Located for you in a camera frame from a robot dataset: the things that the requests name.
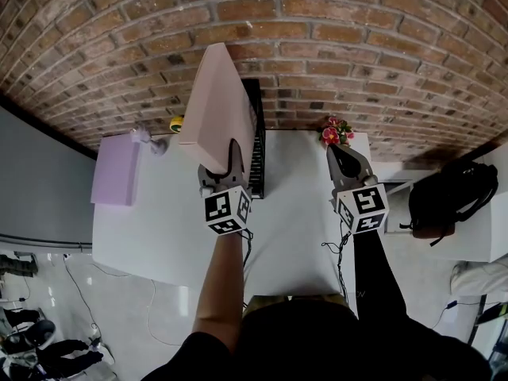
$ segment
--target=white floor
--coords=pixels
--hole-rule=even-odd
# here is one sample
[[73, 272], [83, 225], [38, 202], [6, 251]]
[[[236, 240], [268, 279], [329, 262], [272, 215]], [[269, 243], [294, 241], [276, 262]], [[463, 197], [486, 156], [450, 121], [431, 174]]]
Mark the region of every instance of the white floor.
[[[449, 276], [454, 263], [425, 257], [406, 237], [385, 237], [383, 243], [406, 299], [408, 314], [424, 325], [434, 326], [443, 308], [453, 300], [449, 295]], [[36, 277], [28, 278], [31, 295], [26, 306], [40, 307], [47, 318], [56, 323], [57, 340], [87, 341], [96, 336], [98, 331], [91, 328], [90, 314], [65, 269], [64, 256], [40, 254], [37, 258], [40, 271]], [[110, 274], [120, 275], [110, 276], [92, 263], [88, 255], [73, 255], [67, 260], [116, 363], [111, 367], [97, 364], [79, 379], [110, 380], [115, 379], [116, 373], [121, 381], [139, 380], [171, 359], [189, 334], [198, 292], [156, 283], [149, 325], [154, 337], [173, 344], [165, 345], [150, 336], [147, 329], [152, 282], [101, 267]], [[12, 300], [28, 295], [23, 278], [5, 275], [5, 281], [3, 298]], [[21, 303], [1, 303], [0, 306], [12, 308]], [[477, 311], [478, 306], [456, 306], [447, 310], [436, 331], [467, 341]]]

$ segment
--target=black backpack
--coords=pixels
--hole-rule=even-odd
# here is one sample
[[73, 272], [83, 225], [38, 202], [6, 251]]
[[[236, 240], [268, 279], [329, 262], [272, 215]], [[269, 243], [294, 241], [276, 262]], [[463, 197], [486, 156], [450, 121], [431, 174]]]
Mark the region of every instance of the black backpack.
[[[401, 229], [413, 230], [416, 238], [436, 238], [454, 234], [455, 223], [466, 221], [484, 207], [498, 189], [498, 170], [494, 165], [455, 160], [434, 175], [415, 183], [410, 193], [411, 223]], [[460, 212], [470, 203], [474, 204]]]

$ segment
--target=gray wall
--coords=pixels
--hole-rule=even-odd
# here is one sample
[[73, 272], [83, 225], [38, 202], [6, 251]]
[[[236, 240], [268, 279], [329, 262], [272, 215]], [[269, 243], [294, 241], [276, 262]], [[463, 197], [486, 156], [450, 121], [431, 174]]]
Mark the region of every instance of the gray wall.
[[91, 242], [94, 167], [0, 107], [0, 233]]

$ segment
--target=yellow object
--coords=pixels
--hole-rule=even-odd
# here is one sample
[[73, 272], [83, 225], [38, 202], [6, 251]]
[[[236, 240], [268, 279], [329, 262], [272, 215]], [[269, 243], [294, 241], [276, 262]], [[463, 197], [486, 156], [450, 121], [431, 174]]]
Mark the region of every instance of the yellow object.
[[183, 117], [182, 116], [176, 116], [173, 117], [171, 120], [171, 123], [169, 123], [169, 128], [174, 133], [179, 133], [182, 129], [183, 124]]

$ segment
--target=red flower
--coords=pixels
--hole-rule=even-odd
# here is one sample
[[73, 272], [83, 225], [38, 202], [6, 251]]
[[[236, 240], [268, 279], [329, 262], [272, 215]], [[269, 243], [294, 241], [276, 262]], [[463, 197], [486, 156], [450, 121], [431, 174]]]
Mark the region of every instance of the red flower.
[[339, 133], [334, 129], [334, 127], [324, 129], [323, 138], [325, 139], [326, 145], [339, 144]]
[[341, 122], [337, 120], [336, 117], [330, 117], [328, 119], [328, 124], [331, 125], [332, 127], [335, 127], [336, 125], [339, 125]]

